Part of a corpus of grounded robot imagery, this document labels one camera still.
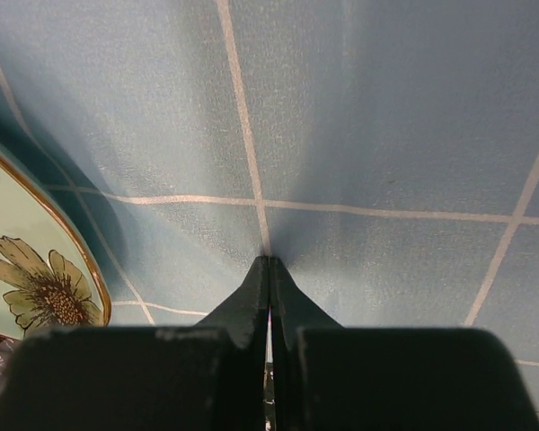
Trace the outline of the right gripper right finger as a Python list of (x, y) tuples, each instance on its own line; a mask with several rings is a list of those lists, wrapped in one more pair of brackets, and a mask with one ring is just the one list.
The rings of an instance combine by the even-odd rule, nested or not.
[(345, 328), (269, 260), (280, 430), (537, 430), (513, 356), (485, 330)]

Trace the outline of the green floral plate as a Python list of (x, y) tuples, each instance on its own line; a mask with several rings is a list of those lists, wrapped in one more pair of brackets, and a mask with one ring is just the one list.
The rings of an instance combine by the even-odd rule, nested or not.
[(50, 326), (106, 326), (111, 304), (83, 236), (0, 144), (0, 337)]

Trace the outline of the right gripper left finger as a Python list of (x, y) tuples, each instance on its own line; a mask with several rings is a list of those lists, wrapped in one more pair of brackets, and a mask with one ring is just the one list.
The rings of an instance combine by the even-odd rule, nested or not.
[(192, 326), (56, 328), (15, 349), (0, 430), (262, 430), (269, 261)]

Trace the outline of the blue checked placemat cloth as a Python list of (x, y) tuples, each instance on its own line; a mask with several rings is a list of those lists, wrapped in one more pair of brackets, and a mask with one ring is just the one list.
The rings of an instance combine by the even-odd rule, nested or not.
[(539, 411), (539, 1), (0, 1), (0, 143), (114, 325), (281, 258), (345, 326), (475, 326)]

